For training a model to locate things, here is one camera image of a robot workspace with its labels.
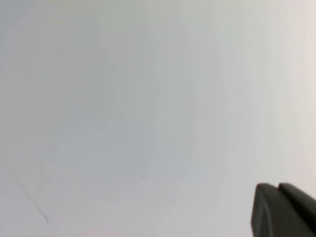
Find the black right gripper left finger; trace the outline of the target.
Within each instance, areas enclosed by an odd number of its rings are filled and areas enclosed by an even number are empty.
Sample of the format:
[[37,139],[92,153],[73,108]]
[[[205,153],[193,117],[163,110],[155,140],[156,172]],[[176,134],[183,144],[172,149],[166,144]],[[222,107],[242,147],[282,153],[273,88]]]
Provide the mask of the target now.
[[251,227],[254,237],[316,235],[316,230],[310,230],[278,187],[268,183],[256,186]]

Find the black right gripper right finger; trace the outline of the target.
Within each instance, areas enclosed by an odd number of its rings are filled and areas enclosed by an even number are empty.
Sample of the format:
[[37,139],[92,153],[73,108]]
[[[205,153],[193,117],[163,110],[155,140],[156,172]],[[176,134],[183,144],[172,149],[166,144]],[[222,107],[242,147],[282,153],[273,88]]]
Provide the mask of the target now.
[[297,214],[310,228],[316,229],[316,200],[289,183],[280,183],[278,189],[289,200]]

